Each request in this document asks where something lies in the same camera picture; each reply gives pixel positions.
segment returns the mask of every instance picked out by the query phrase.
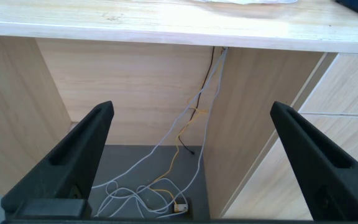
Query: white cable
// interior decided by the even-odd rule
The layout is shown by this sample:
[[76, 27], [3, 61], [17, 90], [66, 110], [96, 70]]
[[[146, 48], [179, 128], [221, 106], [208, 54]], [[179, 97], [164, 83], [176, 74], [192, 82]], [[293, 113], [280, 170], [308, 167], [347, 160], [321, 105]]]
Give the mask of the white cable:
[[[151, 185], [156, 184], [157, 182], [160, 182], [160, 181], [163, 181], [163, 180], [169, 181], [169, 182], [178, 190], [179, 194], [181, 194], [181, 195], [183, 196], [183, 198], [185, 199], [185, 203], [186, 203], [186, 205], [188, 206], [187, 199], [185, 198], [185, 196], [184, 196], [182, 193], [180, 193], [180, 189], [179, 189], [170, 179], [164, 177], [164, 178], [161, 178], [161, 179], [159, 179], [158, 181], [156, 181], [156, 182], [154, 182], [154, 183], [149, 184], [148, 186], [144, 186], [144, 185], [139, 186], [139, 187], [137, 188], [137, 190], [136, 190], [136, 191], [137, 191], [136, 193], [133, 192], [131, 189], [128, 189], [128, 188], [126, 188], [126, 187], [121, 187], [121, 188], [116, 189], [115, 191], [109, 193], [109, 195], [104, 199], [104, 201], [103, 201], [102, 204], [101, 204], [101, 206], [104, 205], [104, 207], [103, 207], [103, 208], [101, 208], [101, 206], [99, 207], [99, 210], [98, 210], [97, 214], [95, 215], [95, 217], [98, 217], [98, 216], [99, 216], [99, 214], [110, 204], [110, 202], [111, 202], [111, 200], [112, 200], [113, 198], [121, 198], [121, 199], [122, 199], [122, 198], [126, 198], [127, 200], [126, 200], [112, 215], [110, 215], [109, 217], [113, 217], [118, 211], [120, 211], [120, 210], [124, 207], [124, 205], [125, 205], [131, 198], [135, 198], [135, 199], [137, 200], [137, 203], [140, 202], [140, 204], [141, 204], [148, 212], [157, 213], [157, 214], [163, 214], [163, 213], [167, 212], [167, 211], [168, 211], [168, 207], [169, 207], [167, 201], [164, 199], [164, 197], [163, 197], [161, 194], [159, 194], [158, 192], [156, 192], [156, 191], [150, 189], [150, 186], [151, 186]], [[156, 210], [152, 210], [152, 209], [150, 209], [149, 207], [147, 207], [146, 204], [145, 204], [145, 202], [143, 201], [143, 199], [139, 196], [139, 193], [140, 193], [139, 188], [141, 188], [141, 187], [143, 187], [143, 189], [140, 190], [140, 191], [143, 191], [143, 190], [145, 190], [145, 189], [149, 189], [149, 190], [151, 190], [152, 192], [156, 193], [159, 197], [161, 197], [161, 198], [163, 199], [163, 201], [165, 202], [166, 206], [164, 206], [163, 208], [160, 208], [160, 209], [156, 209]], [[115, 195], [118, 191], [120, 191], [120, 190], [126, 190], [126, 191], [131, 192], [132, 194], [131, 194], [131, 195], [126, 195], [126, 196], [114, 196], [114, 195]], [[109, 202], [107, 202], [106, 204], [104, 204], [104, 203], [105, 203], [105, 200], [106, 200], [107, 198], [109, 198], [109, 197], [111, 197], [111, 200], [110, 200]], [[142, 215], [142, 217], [144, 217], [142, 211], [141, 211], [140, 208], [139, 208], [139, 204], [137, 204], [137, 206], [138, 206], [138, 210], [139, 210], [140, 214]], [[161, 217], [158, 217], [158, 218], [169, 217], [169, 216], [172, 216], [172, 215], [180, 215], [180, 214], [182, 214], [182, 213], [184, 213], [184, 212], [174, 213], [174, 214], [169, 214], [169, 215], [162, 215]]]
[[211, 73], [211, 75], [209, 76], [209, 78], [208, 78], [208, 80], [207, 80], [205, 86], [193, 97], [193, 99], [189, 102], [189, 104], [186, 106], [186, 108], [183, 110], [183, 112], [174, 120], [174, 122], [173, 122], [171, 128], [169, 129], [169, 131], [166, 133], [166, 135], [164, 135], [164, 137], [161, 139], [161, 141], [153, 148], [153, 150], [152, 150], [149, 154], [147, 154], [145, 157], [143, 157], [143, 158], [141, 158], [139, 161], [137, 161], [131, 168], [129, 168], [129, 169], [128, 169], [127, 171], [125, 171], [124, 173], [122, 173], [122, 174], [118, 175], [117, 177], [115, 177], [115, 178], [113, 178], [113, 179], [107, 181], [106, 183], [99, 184], [99, 185], [96, 185], [96, 186], [92, 186], [92, 189], [95, 189], [95, 188], [98, 188], [98, 187], [102, 187], [102, 186], [104, 186], [104, 185], [106, 185], [106, 184], [109, 184], [109, 183], [111, 183], [111, 182], [117, 180], [118, 178], [120, 178], [120, 177], [126, 175], [126, 174], [127, 174], [129, 171], [131, 171], [135, 166], [137, 166], [139, 163], [141, 163], [143, 160], [145, 160], [146, 158], [148, 158], [149, 156], [151, 156], [151, 155], [153, 154], [153, 152], [155, 151], [155, 149], [156, 149], [157, 147], [159, 147], [159, 145], [160, 145], [161, 143], [163, 143], [163, 141], [165, 140], [165, 138], [167, 138], [167, 136], [172, 132], [173, 127], [176, 125], [177, 121], [186, 113], [186, 111], [187, 111], [187, 109], [190, 107], [190, 105], [192, 105], [193, 102], [196, 100], [196, 97], [197, 97], [199, 94], [201, 94], [201, 93], [208, 87], [209, 81], [211, 80], [211, 77], [212, 77], [213, 74], [215, 73], [215, 71], [216, 71], [216, 69], [217, 69], [217, 67], [218, 67], [218, 65], [219, 65], [219, 62], [221, 61], [222, 58], [223, 58], [223, 57], [219, 57], [219, 59], [218, 59], [218, 61], [216, 62], [215, 66], [214, 66], [214, 68], [213, 68], [213, 70], [212, 70], [212, 73]]
[[[175, 199], [176, 199], [179, 195], [182, 195], [183, 198], [186, 200], [185, 196], [183, 195], [183, 192], [190, 187], [190, 185], [194, 182], [196, 176], [198, 175], [198, 172], [200, 171], [201, 157], [202, 157], [202, 155], [203, 155], [203, 151], [204, 151], [204, 147], [205, 147], [206, 136], [207, 136], [207, 129], [208, 129], [208, 124], [209, 124], [209, 118], [210, 118], [210, 116], [211, 116], [211, 110], [212, 110], [212, 108], [213, 108], [215, 99], [216, 99], [216, 97], [218, 96], [219, 91], [220, 91], [220, 88], [221, 88], [221, 80], [222, 80], [222, 74], [223, 74], [224, 63], [225, 63], [225, 61], [226, 61], [226, 55], [227, 55], [227, 49], [225, 49], [225, 51], [223, 52], [222, 56], [221, 56], [221, 57], [218, 59], [218, 61], [216, 62], [215, 66], [214, 66], [214, 68], [213, 68], [213, 71], [212, 71], [211, 75], [209, 76], [209, 78], [208, 78], [208, 80], [207, 80], [207, 82], [206, 82], [204, 88], [202, 88], [202, 89], [198, 92], [198, 94], [195, 95], [195, 97], [189, 102], [188, 106], [185, 108], [185, 110], [182, 112], [182, 114], [180, 114], [180, 115], [175, 119], [175, 121], [173, 122], [173, 125], [172, 125], [172, 127], [170, 128], [169, 132], [161, 139], [161, 141], [153, 148], [153, 150], [152, 150], [148, 155], [146, 155], [146, 156], [143, 157], [141, 160], [139, 160], [137, 163], [135, 163], [135, 164], [134, 164], [129, 170], [127, 170], [125, 173], [123, 173], [123, 174], [117, 176], [116, 178], [114, 178], [114, 179], [112, 179], [112, 180], [110, 180], [110, 181], [108, 181], [108, 182], [106, 182], [106, 183], [104, 183], [104, 184], [94, 186], [94, 187], [92, 187], [92, 189], [93, 189], [93, 188], [97, 188], [97, 187], [102, 187], [102, 186], [104, 186], [104, 185], [106, 185], [106, 184], [109, 184], [109, 183], [111, 183], [111, 182], [115, 182], [116, 179], [118, 179], [118, 178], [122, 177], [123, 175], [127, 174], [127, 173], [128, 173], [129, 171], [131, 171], [137, 164], [139, 164], [140, 162], [142, 162], [144, 159], [148, 158], [148, 157], [154, 152], [154, 150], [155, 150], [155, 149], [165, 140], [165, 138], [170, 134], [170, 132], [172, 131], [174, 125], [176, 124], [176, 121], [184, 115], [185, 111], [190, 107], [190, 105], [191, 105], [191, 104], [194, 102], [194, 100], [196, 99], [196, 96], [198, 96], [200, 93], [202, 93], [202, 92], [206, 89], [206, 87], [208, 87], [209, 81], [210, 81], [211, 77], [213, 76], [213, 74], [215, 73], [215, 71], [216, 71], [216, 69], [217, 69], [217, 66], [219, 65], [219, 62], [220, 62], [221, 59], [222, 59], [223, 62], [222, 62], [222, 67], [221, 67], [221, 71], [220, 71], [220, 74], [219, 74], [218, 89], [216, 90], [216, 93], [215, 93], [214, 98], [213, 98], [213, 100], [212, 100], [211, 106], [209, 107], [208, 117], [207, 117], [207, 123], [206, 123], [205, 130], [204, 130], [203, 145], [202, 145], [202, 147], [201, 147], [200, 156], [199, 156], [199, 158], [198, 158], [198, 166], [197, 166], [196, 173], [194, 174], [194, 176], [193, 176], [192, 180], [190, 181], [190, 183], [189, 183], [183, 190], [179, 191], [179, 193], [176, 194], [176, 196], [173, 198], [173, 200], [172, 200], [170, 203], [166, 203], [166, 206], [164, 206], [164, 207], [162, 207], [162, 208], [160, 208], [160, 209], [156, 209], [156, 210], [151, 210], [151, 209], [149, 209], [149, 208], [146, 206], [146, 204], [144, 203], [144, 201], [139, 197], [138, 193], [140, 193], [140, 192], [143, 191], [144, 189], [149, 189], [152, 184], [155, 184], [155, 183], [157, 183], [157, 182], [160, 181], [160, 180], [163, 180], [163, 179], [164, 179], [164, 180], [165, 180], [165, 179], [166, 179], [166, 180], [169, 180], [169, 179], [167, 179], [167, 178], [162, 178], [162, 179], [160, 179], [160, 180], [158, 180], [158, 181], [156, 181], [156, 182], [153, 182], [153, 183], [149, 184], [149, 185], [146, 186], [146, 187], [142, 185], [142, 186], [140, 186], [140, 187], [144, 187], [144, 188], [143, 188], [142, 190], [138, 191], [138, 189], [139, 189], [139, 187], [138, 187], [136, 193], [133, 192], [133, 191], [130, 190], [130, 189], [127, 189], [127, 188], [116, 189], [115, 191], [111, 192], [111, 193], [103, 200], [101, 206], [99, 207], [99, 210], [98, 210], [97, 215], [99, 215], [99, 214], [107, 207], [107, 205], [111, 202], [111, 200], [112, 200], [113, 198], [127, 198], [127, 200], [126, 200], [126, 201], [118, 208], [118, 210], [116, 210], [111, 216], [115, 215], [115, 214], [125, 205], [125, 203], [126, 203], [128, 200], [130, 200], [132, 197], [135, 197], [135, 198], [137, 199], [137, 201], [139, 201], [139, 202], [142, 204], [142, 206], [144, 206], [149, 212], [154, 212], [154, 213], [160, 213], [160, 211], [161, 211], [162, 209], [167, 209], [167, 208], [175, 201]], [[117, 193], [119, 190], [128, 190], [128, 191], [132, 192], [132, 195], [126, 195], [126, 196], [122, 196], [122, 197], [115, 196], [116, 193]], [[108, 199], [108, 198], [110, 198], [110, 201], [109, 201], [108, 203], [106, 203], [105, 206], [101, 209], [102, 205], [104, 204], [104, 202], [105, 202], [106, 199]], [[162, 215], [162, 216], [160, 216], [160, 217], [158, 217], [158, 218], [170, 217], [170, 216], [173, 216], [173, 215], [179, 215], [179, 214], [181, 214], [181, 213], [184, 213], [184, 212], [173, 213], [173, 214], [168, 214], [168, 215]]]

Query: wooden cabinet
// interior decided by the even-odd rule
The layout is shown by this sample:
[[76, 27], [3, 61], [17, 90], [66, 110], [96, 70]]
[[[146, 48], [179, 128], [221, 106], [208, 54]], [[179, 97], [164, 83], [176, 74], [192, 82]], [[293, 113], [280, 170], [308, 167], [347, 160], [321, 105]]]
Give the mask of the wooden cabinet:
[[[358, 54], [339, 54], [300, 113], [358, 160]], [[311, 219], [280, 140], [224, 218]]]

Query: black object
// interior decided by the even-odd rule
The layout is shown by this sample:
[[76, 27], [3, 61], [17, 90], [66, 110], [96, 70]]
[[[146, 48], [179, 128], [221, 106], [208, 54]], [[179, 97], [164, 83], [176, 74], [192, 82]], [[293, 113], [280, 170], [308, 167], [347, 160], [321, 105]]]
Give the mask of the black object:
[[[90, 219], [88, 197], [114, 111], [96, 106], [2, 199], [3, 223], [134, 224], [173, 220]], [[279, 102], [270, 115], [315, 221], [358, 222], [358, 162], [300, 114]], [[213, 220], [202, 223], [311, 223]]]
[[315, 221], [358, 221], [358, 162], [291, 107], [270, 115]]
[[5, 217], [34, 218], [37, 216], [37, 211], [31, 209], [34, 206], [39, 216], [45, 218], [90, 215], [87, 199], [113, 116], [111, 101], [94, 107], [2, 198]]
[[358, 0], [335, 0], [339, 4], [352, 9], [355, 12], [358, 12]]

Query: wooden panel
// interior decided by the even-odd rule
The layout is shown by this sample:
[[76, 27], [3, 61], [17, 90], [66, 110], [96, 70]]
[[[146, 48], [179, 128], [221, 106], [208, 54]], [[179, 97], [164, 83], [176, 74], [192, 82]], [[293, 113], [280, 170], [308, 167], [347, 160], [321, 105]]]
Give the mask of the wooden panel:
[[[304, 117], [358, 160], [358, 118]], [[271, 148], [224, 218], [311, 219], [280, 140]]]
[[220, 216], [272, 135], [272, 103], [291, 104], [321, 56], [316, 52], [229, 49], [204, 152], [213, 218]]
[[0, 194], [30, 171], [70, 124], [36, 41], [0, 37]]
[[301, 111], [358, 114], [358, 54], [339, 54]]
[[[212, 47], [135, 44], [80, 40], [37, 40], [68, 113], [80, 121], [95, 105], [111, 100], [115, 115], [107, 144], [154, 145], [186, 108], [204, 80]], [[220, 56], [216, 49], [215, 59]], [[208, 109], [216, 90], [211, 80], [201, 96]], [[163, 144], [188, 122], [192, 110], [178, 121]], [[188, 145], [201, 145], [206, 116], [183, 135]]]
[[0, 35], [358, 53], [358, 13], [332, 0], [0, 0]]
[[[316, 84], [319, 82], [320, 78], [323, 76], [327, 68], [331, 65], [332, 61], [336, 58], [335, 53], [324, 53], [323, 56], [320, 58], [320, 61], [315, 66], [314, 70], [311, 72], [309, 78], [303, 85], [302, 89], [299, 91], [298, 95], [295, 97], [293, 102], [290, 104], [294, 109], [298, 110], [301, 105], [305, 102], [307, 97], [310, 95], [311, 91], [314, 89]], [[278, 134], [276, 130], [272, 133], [272, 135], [269, 137], [267, 142], [265, 143], [264, 147], [260, 151], [259, 155], [255, 159], [255, 161], [250, 166], [249, 170], [245, 174], [245, 176], [242, 178], [240, 184], [237, 186], [237, 189], [234, 191], [234, 193], [231, 195], [231, 198], [227, 202], [226, 206], [223, 208], [221, 215], [224, 215], [230, 205], [233, 203], [233, 201], [237, 198], [242, 188], [245, 186], [245, 184], [248, 182], [248, 180], [252, 177], [254, 174], [256, 168], [260, 165], [260, 163], [265, 158], [266, 154], [269, 152], [269, 150], [272, 148], [272, 146], [275, 144], [275, 142], [278, 139]]]

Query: cable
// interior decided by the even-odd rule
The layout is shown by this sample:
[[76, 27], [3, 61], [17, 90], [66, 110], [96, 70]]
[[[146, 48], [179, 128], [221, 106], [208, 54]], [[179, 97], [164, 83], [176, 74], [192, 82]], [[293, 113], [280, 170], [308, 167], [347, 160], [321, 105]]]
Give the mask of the cable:
[[[212, 62], [214, 60], [214, 53], [215, 53], [215, 46], [212, 47], [212, 55], [211, 55], [211, 62], [209, 63], [209, 68], [208, 68], [208, 71], [206, 72], [206, 75], [205, 75], [205, 78], [204, 78], [204, 82], [203, 82], [203, 85], [201, 86], [201, 89], [204, 88], [204, 85], [205, 85], [205, 81], [208, 77], [208, 74], [209, 74], [209, 71], [211, 70], [211, 67], [212, 67]], [[195, 108], [193, 108], [193, 112], [190, 116], [190, 121], [193, 119], [194, 117], [194, 113], [196, 112], [196, 110], [198, 109], [198, 105], [200, 103], [200, 98], [201, 98], [201, 94], [198, 95], [198, 99], [197, 99], [197, 104], [195, 106]], [[185, 143], [183, 143], [183, 141], [180, 139], [180, 136], [179, 136], [179, 141], [180, 143], [182, 144], [182, 146], [187, 149], [189, 152], [191, 152], [193, 155], [194, 155], [194, 152], [191, 151], [190, 149], [187, 148], [187, 146], [185, 145]]]
[[177, 135], [177, 138], [175, 139], [175, 145], [177, 147], [177, 151], [175, 153], [175, 155], [173, 156], [172, 158], [172, 161], [171, 161], [171, 166], [169, 167], [169, 170], [166, 171], [166, 173], [162, 174], [160, 177], [158, 177], [157, 179], [155, 179], [153, 182], [161, 179], [162, 177], [165, 177], [167, 174], [169, 174], [169, 172], [171, 172], [171, 169], [172, 169], [172, 165], [173, 165], [173, 161], [175, 161], [175, 158], [177, 157], [178, 153], [179, 153], [179, 147], [178, 147], [178, 143], [177, 143], [177, 140], [179, 138], [179, 136], [186, 130], [186, 128], [189, 126], [189, 124], [191, 124], [197, 117], [198, 115], [200, 115], [200, 113], [198, 113], [193, 119], [189, 120], [189, 122], [187, 122], [187, 124], [185, 125], [185, 127], [180, 131], [180, 133]]
[[[223, 57], [220, 57], [218, 59], [218, 61], [216, 62], [216, 65], [214, 66], [213, 68], [213, 73], [215, 72], [215, 70], [217, 69], [218, 65], [219, 65], [219, 62], [221, 61]], [[169, 131], [164, 135], [164, 137], [161, 139], [161, 141], [152, 149], [152, 151], [150, 153], [148, 153], [146, 156], [144, 156], [143, 158], [141, 158], [139, 161], [137, 161], [131, 168], [129, 168], [127, 171], [125, 171], [124, 173], [118, 175], [117, 177], [103, 183], [103, 184], [99, 184], [99, 185], [96, 185], [96, 186], [92, 186], [92, 189], [95, 189], [95, 188], [98, 188], [98, 187], [102, 187], [102, 186], [105, 186], [106, 184], [109, 184], [115, 180], [117, 180], [118, 178], [126, 175], [127, 173], [129, 173], [135, 166], [137, 166], [138, 164], [140, 164], [143, 160], [145, 160], [146, 158], [148, 158], [149, 156], [151, 156], [153, 154], [153, 152], [155, 151], [155, 149], [157, 147], [159, 147], [159, 145], [161, 145], [161, 143], [167, 138], [167, 136], [172, 132], [173, 130], [173, 127], [176, 125], [177, 121], [186, 113], [186, 111], [188, 110], [188, 108], [190, 107], [190, 105], [195, 101], [196, 97], [202, 93], [206, 87], [208, 87], [209, 85], [209, 82], [211, 81], [211, 77], [212, 75], [209, 76], [209, 78], [207, 79], [207, 82], [206, 82], [206, 86], [204, 86], [204, 88], [202, 88], [196, 95], [195, 97], [190, 101], [189, 105], [187, 105], [187, 107], [183, 110], [183, 112], [181, 114], [179, 114], [179, 116], [173, 121], [173, 124], [171, 126], [171, 128], [169, 129]]]
[[[207, 79], [207, 77], [208, 77], [209, 71], [211, 70], [212, 62], [213, 62], [213, 60], [214, 60], [214, 53], [215, 53], [215, 46], [212, 47], [211, 62], [209, 63], [209, 68], [208, 68], [208, 71], [206, 72], [206, 75], [205, 75], [205, 78], [204, 78], [204, 82], [203, 82], [203, 85], [201, 86], [201, 89], [204, 88], [205, 81], [206, 81], [206, 79]], [[198, 95], [196, 108], [194, 109], [193, 113], [191, 114], [190, 120], [193, 119], [194, 113], [195, 113], [196, 110], [198, 109], [198, 105], [199, 105], [199, 103], [200, 103], [200, 98], [201, 98], [201, 94]]]
[[[110, 215], [110, 217], [114, 216], [118, 211], [120, 211], [120, 209], [122, 209], [122, 208], [124, 207], [124, 205], [125, 205], [125, 204], [129, 201], [129, 199], [131, 199], [132, 197], [136, 198], [136, 199], [137, 199], [137, 203], [140, 202], [140, 204], [141, 204], [144, 208], [146, 208], [146, 210], [148, 210], [149, 212], [158, 213], [158, 214], [163, 214], [163, 213], [167, 212], [169, 205], [172, 204], [173, 201], [171, 201], [171, 203], [168, 204], [167, 201], [165, 201], [165, 199], [162, 197], [162, 195], [160, 195], [159, 193], [156, 193], [156, 192], [153, 191], [154, 193], [158, 194], [158, 196], [160, 196], [160, 197], [162, 197], [162, 198], [164, 199], [164, 201], [166, 202], [166, 203], [165, 203], [166, 206], [164, 206], [163, 208], [160, 208], [160, 209], [152, 210], [151, 208], [149, 208], [149, 207], [146, 206], [146, 204], [144, 203], [144, 201], [142, 200], [142, 198], [140, 198], [140, 196], [139, 196], [139, 193], [143, 192], [143, 191], [146, 190], [146, 189], [151, 190], [150, 187], [151, 187], [153, 184], [156, 184], [157, 182], [160, 182], [160, 181], [163, 181], [163, 180], [169, 181], [169, 182], [178, 190], [179, 194], [181, 194], [181, 195], [183, 196], [183, 198], [185, 199], [185, 203], [188, 204], [188, 203], [187, 203], [187, 200], [186, 200], [186, 198], [185, 198], [185, 196], [183, 195], [183, 193], [180, 193], [180, 189], [179, 189], [170, 179], [168, 179], [168, 178], [165, 177], [165, 178], [161, 178], [160, 180], [158, 180], [158, 181], [156, 181], [156, 182], [154, 182], [154, 183], [149, 184], [148, 186], [144, 186], [144, 185], [139, 186], [139, 187], [136, 189], [136, 193], [133, 192], [131, 189], [128, 189], [128, 188], [125, 188], [125, 187], [121, 187], [121, 188], [118, 188], [118, 189], [114, 190], [113, 192], [109, 193], [108, 196], [103, 200], [103, 202], [102, 202], [102, 204], [100, 205], [100, 207], [99, 207], [99, 209], [98, 209], [98, 212], [97, 212], [97, 214], [95, 215], [95, 217], [98, 217], [99, 214], [110, 204], [111, 200], [114, 199], [114, 198], [126, 198], [127, 200], [126, 200], [112, 215]], [[115, 195], [118, 191], [120, 191], [120, 190], [126, 190], [126, 191], [131, 192], [132, 194], [131, 194], [131, 195], [126, 195], [126, 196], [114, 196], [114, 195]], [[144, 217], [144, 216], [143, 216], [143, 213], [142, 213], [141, 210], [140, 210], [139, 205], [138, 205], [138, 208], [139, 208], [140, 214], [142, 215], [142, 217]]]
[[[224, 63], [225, 63], [225, 61], [226, 61], [226, 55], [227, 55], [227, 49], [224, 49], [224, 52], [223, 52], [222, 56], [219, 58], [217, 64], [214, 66], [214, 69], [213, 69], [213, 72], [212, 72], [212, 74], [215, 72], [215, 70], [216, 70], [216, 68], [217, 68], [217, 66], [218, 66], [218, 64], [219, 64], [219, 62], [220, 62], [221, 59], [222, 59], [222, 60], [223, 60], [223, 63], [222, 63], [221, 71], [220, 71], [220, 74], [219, 74], [218, 88], [217, 88], [217, 91], [216, 91], [216, 93], [215, 93], [215, 95], [214, 95], [214, 98], [213, 98], [212, 103], [211, 103], [211, 105], [210, 105], [210, 107], [209, 107], [209, 110], [208, 110], [207, 123], [206, 123], [205, 130], [204, 130], [203, 145], [202, 145], [202, 147], [201, 147], [200, 156], [199, 156], [199, 158], [198, 158], [197, 170], [196, 170], [196, 172], [195, 172], [193, 178], [190, 180], [189, 184], [188, 184], [183, 190], [179, 191], [179, 193], [176, 194], [176, 196], [173, 198], [173, 200], [172, 200], [170, 203], [168, 203], [168, 204], [166, 204], [166, 206], [164, 206], [164, 207], [162, 207], [162, 208], [160, 208], [160, 209], [156, 209], [156, 210], [152, 210], [152, 209], [147, 208], [147, 206], [145, 205], [145, 203], [144, 203], [143, 200], [139, 197], [138, 194], [139, 194], [140, 192], [142, 192], [144, 189], [149, 189], [151, 185], [153, 185], [153, 184], [155, 184], [155, 183], [157, 183], [157, 182], [159, 182], [159, 181], [161, 181], [161, 180], [169, 180], [169, 179], [167, 179], [167, 178], [161, 178], [161, 179], [159, 179], [159, 180], [157, 180], [157, 181], [155, 181], [155, 182], [152, 182], [151, 184], [149, 184], [148, 186], [144, 187], [144, 188], [141, 189], [141, 190], [138, 190], [138, 189], [139, 189], [139, 187], [138, 187], [136, 193], [133, 192], [131, 189], [125, 189], [125, 188], [116, 189], [115, 191], [111, 192], [111, 193], [103, 200], [101, 206], [99, 207], [98, 213], [96, 214], [97, 216], [107, 207], [107, 205], [110, 203], [110, 201], [111, 201], [113, 198], [132, 198], [132, 197], [135, 197], [135, 198], [138, 199], [138, 201], [139, 201], [149, 212], [154, 212], [154, 213], [160, 213], [161, 210], [168, 208], [168, 207], [175, 201], [175, 199], [176, 199], [179, 195], [182, 195], [183, 198], [186, 200], [185, 196], [183, 195], [183, 192], [186, 191], [186, 190], [190, 187], [190, 185], [194, 182], [196, 176], [198, 175], [198, 172], [200, 171], [201, 157], [202, 157], [202, 155], [203, 155], [203, 151], [204, 151], [204, 147], [205, 147], [206, 135], [207, 135], [208, 124], [209, 124], [209, 118], [210, 118], [210, 116], [211, 116], [211, 110], [212, 110], [212, 107], [213, 107], [213, 105], [214, 105], [215, 99], [216, 99], [216, 97], [217, 97], [217, 95], [219, 94], [219, 91], [220, 91], [221, 80], [222, 80], [222, 74], [223, 74], [223, 68], [224, 68]], [[212, 75], [208, 78], [208, 81], [206, 82], [206, 86], [209, 85], [209, 81], [210, 81], [211, 77], [212, 77]], [[204, 91], [204, 87], [199, 91], [198, 94], [200, 94], [202, 91]], [[190, 104], [185, 108], [184, 112], [185, 112], [189, 107], [190, 107]], [[183, 116], [184, 112], [182, 112], [182, 114], [180, 114], [179, 117], [176, 118], [176, 120], [173, 122], [173, 126], [175, 125], [176, 121]], [[168, 136], [168, 134], [170, 134], [170, 132], [171, 132], [172, 129], [173, 129], [173, 126], [172, 126], [171, 129], [168, 131], [168, 133], [163, 137], [163, 139], [159, 142], [159, 144]], [[101, 187], [101, 186], [104, 186], [104, 185], [109, 184], [109, 183], [111, 183], [111, 182], [115, 182], [116, 179], [118, 179], [118, 178], [122, 177], [123, 175], [127, 174], [127, 173], [128, 173], [130, 170], [132, 170], [137, 164], [139, 164], [139, 163], [142, 162], [144, 159], [146, 159], [147, 157], [149, 157], [149, 156], [154, 152], [154, 150], [158, 147], [158, 145], [156, 145], [156, 146], [154, 147], [154, 149], [152, 150], [152, 152], [151, 152], [150, 154], [146, 155], [146, 156], [143, 157], [140, 161], [138, 161], [137, 163], [135, 163], [135, 164], [134, 164], [129, 170], [127, 170], [125, 173], [123, 173], [123, 174], [121, 174], [121, 175], [115, 177], [114, 179], [112, 179], [112, 180], [110, 180], [110, 181], [108, 181], [108, 182], [106, 182], [106, 183], [104, 183], [104, 184], [97, 185], [97, 186], [92, 187], [92, 188]], [[123, 190], [123, 189], [130, 191], [130, 192], [132, 193], [132, 195], [126, 195], [126, 196], [123, 196], [123, 197], [115, 196], [115, 194], [116, 194], [119, 190]], [[105, 201], [106, 201], [108, 198], [110, 198], [110, 201], [107, 202], [106, 204], [104, 204]], [[169, 215], [163, 215], [163, 216], [161, 216], [161, 217], [159, 217], [159, 218], [163, 218], [163, 217], [167, 217], [167, 216], [172, 216], [172, 215], [179, 215], [179, 213], [169, 214]]]

